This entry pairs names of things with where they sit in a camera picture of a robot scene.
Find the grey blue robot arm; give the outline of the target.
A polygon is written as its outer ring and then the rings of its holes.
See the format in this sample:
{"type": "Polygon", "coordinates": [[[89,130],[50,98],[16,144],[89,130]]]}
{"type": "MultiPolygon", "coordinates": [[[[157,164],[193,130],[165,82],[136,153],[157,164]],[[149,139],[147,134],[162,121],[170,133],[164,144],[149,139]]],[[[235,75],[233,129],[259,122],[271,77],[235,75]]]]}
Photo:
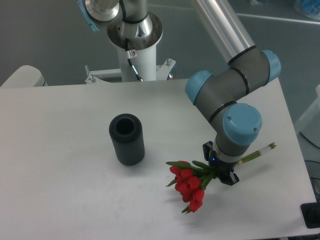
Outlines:
{"type": "MultiPolygon", "coordinates": [[[[203,145],[204,158],[227,185],[239,181],[234,172],[262,126],[259,111],[239,99],[278,77],[281,63],[270,50],[259,50],[226,0],[191,2],[228,69],[218,75],[202,70],[185,85],[185,92],[216,131],[214,141],[203,145]]],[[[107,24],[109,40],[118,49],[123,82],[154,81],[156,44],[163,35],[159,18],[145,0],[80,0],[78,6],[91,30],[107,24]]]]}

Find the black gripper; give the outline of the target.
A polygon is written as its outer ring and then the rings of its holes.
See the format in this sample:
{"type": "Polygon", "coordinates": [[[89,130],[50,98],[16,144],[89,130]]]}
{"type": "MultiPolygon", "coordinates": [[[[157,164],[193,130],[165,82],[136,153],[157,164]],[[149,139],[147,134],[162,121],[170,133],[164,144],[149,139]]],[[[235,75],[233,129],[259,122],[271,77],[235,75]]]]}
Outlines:
{"type": "Polygon", "coordinates": [[[213,142],[208,141],[202,145],[204,159],[208,160],[211,167],[219,170],[218,179],[221,183],[233,186],[239,182],[239,177],[233,172],[240,161],[239,156],[229,156],[223,152],[212,150],[213,142]]]}

